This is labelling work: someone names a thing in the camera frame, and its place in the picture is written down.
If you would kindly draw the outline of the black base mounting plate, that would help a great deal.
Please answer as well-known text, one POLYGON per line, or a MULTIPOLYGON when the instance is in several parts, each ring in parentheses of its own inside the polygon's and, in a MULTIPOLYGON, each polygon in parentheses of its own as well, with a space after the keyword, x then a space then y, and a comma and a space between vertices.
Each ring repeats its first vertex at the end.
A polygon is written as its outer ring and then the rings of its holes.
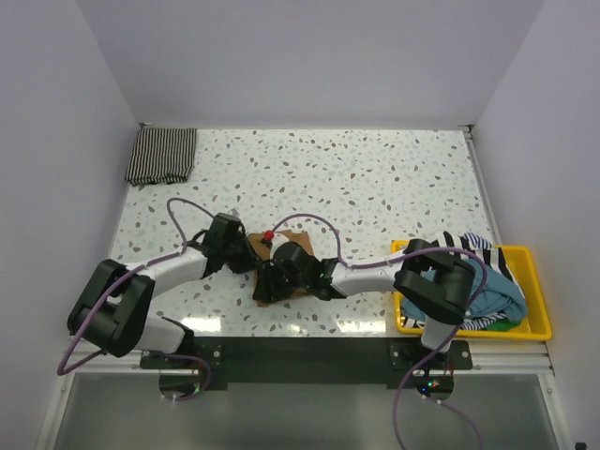
POLYGON ((428 350, 414 337, 195 337, 177 352, 144 351, 142 369, 179 370, 213 389, 230 383, 384 384, 392 388, 428 350))

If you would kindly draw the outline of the blue tank top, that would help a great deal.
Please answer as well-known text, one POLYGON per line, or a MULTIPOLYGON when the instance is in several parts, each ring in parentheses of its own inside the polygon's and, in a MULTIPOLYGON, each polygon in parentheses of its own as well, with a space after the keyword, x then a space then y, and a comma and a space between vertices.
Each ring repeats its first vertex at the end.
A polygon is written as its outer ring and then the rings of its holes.
MULTIPOLYGON (((472 294, 479 286, 482 278, 481 266, 473 259, 465 260, 475 269, 472 294)), ((528 315, 525 296, 517 283, 515 275, 505 263, 487 267, 487 282, 482 292, 469 307, 470 318, 482 318, 493 313, 503 313, 512 323, 520 323, 528 315)), ((411 319, 423 322, 424 312, 406 297, 400 302, 401 312, 411 319)))

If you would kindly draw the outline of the tan tank top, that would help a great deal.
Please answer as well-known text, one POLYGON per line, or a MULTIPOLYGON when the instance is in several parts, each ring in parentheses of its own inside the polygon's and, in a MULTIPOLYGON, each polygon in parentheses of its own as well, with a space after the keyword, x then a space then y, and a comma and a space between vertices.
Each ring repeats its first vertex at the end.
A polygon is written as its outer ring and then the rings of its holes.
MULTIPOLYGON (((290 242, 299 245, 308 255, 314 255, 307 232, 284 230, 280 233, 287 235, 290 242)), ((272 262, 269 250, 261 243, 262 233, 250 233, 247 237, 259 258, 259 264, 254 272, 252 294, 252 299, 259 307, 266 308, 277 302, 308 295, 305 289, 298 287, 279 266, 272 262)))

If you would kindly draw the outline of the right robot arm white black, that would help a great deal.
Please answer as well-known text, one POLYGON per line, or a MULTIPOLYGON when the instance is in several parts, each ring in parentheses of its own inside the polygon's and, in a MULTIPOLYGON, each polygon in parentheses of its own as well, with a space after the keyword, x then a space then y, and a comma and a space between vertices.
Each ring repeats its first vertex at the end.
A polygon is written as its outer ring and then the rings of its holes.
POLYGON ((420 362, 439 368, 451 356, 450 339, 463 323, 476 270, 454 250, 413 239, 405 249, 373 262, 347 266, 318 259, 285 240, 256 269, 253 299, 272 304, 302 291, 329 301, 359 293, 398 292, 425 314, 420 362))

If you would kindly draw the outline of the yellow plastic bin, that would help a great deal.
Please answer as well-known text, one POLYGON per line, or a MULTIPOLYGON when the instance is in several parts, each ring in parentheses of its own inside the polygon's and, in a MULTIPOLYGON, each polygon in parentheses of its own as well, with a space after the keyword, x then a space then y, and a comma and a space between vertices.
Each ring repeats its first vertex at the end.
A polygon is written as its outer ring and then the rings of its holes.
POLYGON ((519 326, 508 332, 488 332, 485 328, 498 320, 507 320, 503 313, 493 313, 482 318, 470 318, 466 314, 457 331, 459 338, 490 338, 518 341, 546 341, 552 337, 551 325, 530 250, 520 246, 493 245, 500 248, 508 267, 517 279, 526 300, 528 315, 519 326))

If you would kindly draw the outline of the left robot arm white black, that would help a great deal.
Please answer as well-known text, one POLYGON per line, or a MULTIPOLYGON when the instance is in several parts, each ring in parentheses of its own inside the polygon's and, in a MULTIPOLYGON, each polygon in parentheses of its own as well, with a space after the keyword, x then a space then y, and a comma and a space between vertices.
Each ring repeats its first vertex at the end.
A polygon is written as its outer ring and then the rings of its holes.
POLYGON ((71 310, 67 329, 115 357, 133 350, 158 352, 172 367, 183 368, 194 356, 187 339, 193 333, 180 322, 150 317, 151 301, 223 266, 242 274, 257 262, 242 221, 219 213, 181 253, 130 264, 101 262, 71 310))

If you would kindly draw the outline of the green tank top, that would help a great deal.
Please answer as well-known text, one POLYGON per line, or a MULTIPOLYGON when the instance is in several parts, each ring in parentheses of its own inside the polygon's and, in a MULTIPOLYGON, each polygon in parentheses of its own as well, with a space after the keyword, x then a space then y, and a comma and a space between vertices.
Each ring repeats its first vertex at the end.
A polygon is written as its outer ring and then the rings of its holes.
POLYGON ((519 322, 510 322, 507 320, 498 320, 490 323, 485 330, 488 332, 508 332, 519 326, 519 322))

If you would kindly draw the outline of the black white striped tank top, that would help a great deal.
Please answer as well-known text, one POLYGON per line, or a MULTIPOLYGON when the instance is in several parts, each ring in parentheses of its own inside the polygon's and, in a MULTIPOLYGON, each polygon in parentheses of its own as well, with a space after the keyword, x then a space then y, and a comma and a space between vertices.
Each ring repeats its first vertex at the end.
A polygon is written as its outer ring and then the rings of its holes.
POLYGON ((194 168, 197 138, 193 127, 142 127, 125 180, 132 186, 186 182, 194 168))

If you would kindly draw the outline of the navy white striped tank top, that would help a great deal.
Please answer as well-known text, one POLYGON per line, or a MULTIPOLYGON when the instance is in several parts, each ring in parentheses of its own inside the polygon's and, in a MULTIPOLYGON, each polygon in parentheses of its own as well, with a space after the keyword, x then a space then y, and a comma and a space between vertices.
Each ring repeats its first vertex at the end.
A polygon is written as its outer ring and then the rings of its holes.
POLYGON ((485 263, 487 272, 485 292, 494 292, 512 297, 523 295, 515 275, 507 265, 503 251, 499 247, 492 246, 482 236, 472 232, 452 234, 443 231, 436 233, 430 239, 430 243, 440 248, 463 248, 482 260, 485 263))

